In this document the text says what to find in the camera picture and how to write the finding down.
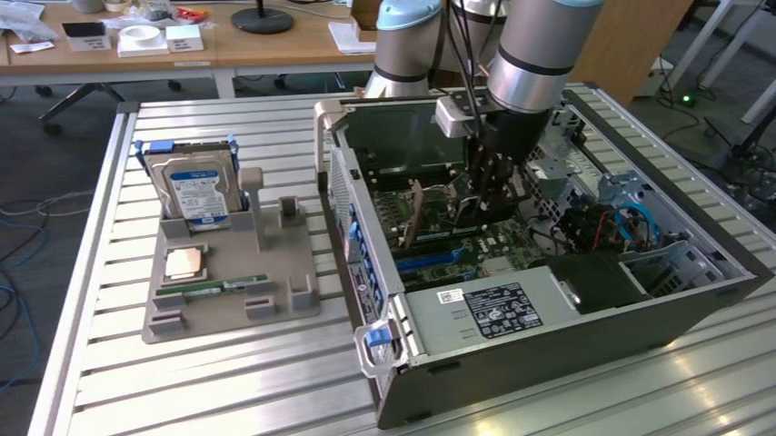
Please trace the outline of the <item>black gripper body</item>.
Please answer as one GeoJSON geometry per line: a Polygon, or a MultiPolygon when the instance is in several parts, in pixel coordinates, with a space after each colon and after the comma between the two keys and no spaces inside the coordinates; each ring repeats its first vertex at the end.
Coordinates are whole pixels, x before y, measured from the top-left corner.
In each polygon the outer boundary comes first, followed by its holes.
{"type": "Polygon", "coordinates": [[[480,137],[487,150],[509,157],[527,157],[537,146],[549,122],[549,111],[496,111],[485,115],[480,137]]]}

